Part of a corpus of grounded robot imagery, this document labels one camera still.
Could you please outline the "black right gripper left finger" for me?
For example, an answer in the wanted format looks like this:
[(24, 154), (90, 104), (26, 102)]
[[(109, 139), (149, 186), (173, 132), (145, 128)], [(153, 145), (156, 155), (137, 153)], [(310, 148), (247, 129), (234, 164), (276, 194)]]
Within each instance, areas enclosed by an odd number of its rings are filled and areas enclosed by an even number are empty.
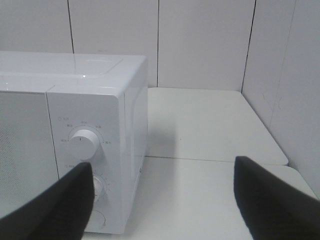
[(76, 165), (46, 191), (0, 219), (2, 240), (80, 240), (95, 199), (92, 166)]

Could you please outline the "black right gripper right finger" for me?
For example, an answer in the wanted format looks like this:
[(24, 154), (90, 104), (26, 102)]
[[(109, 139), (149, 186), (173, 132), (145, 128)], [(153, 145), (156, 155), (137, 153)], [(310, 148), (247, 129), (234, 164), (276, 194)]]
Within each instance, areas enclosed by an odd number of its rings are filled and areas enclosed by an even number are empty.
[(254, 240), (320, 238), (320, 201), (247, 156), (235, 158), (233, 192)]

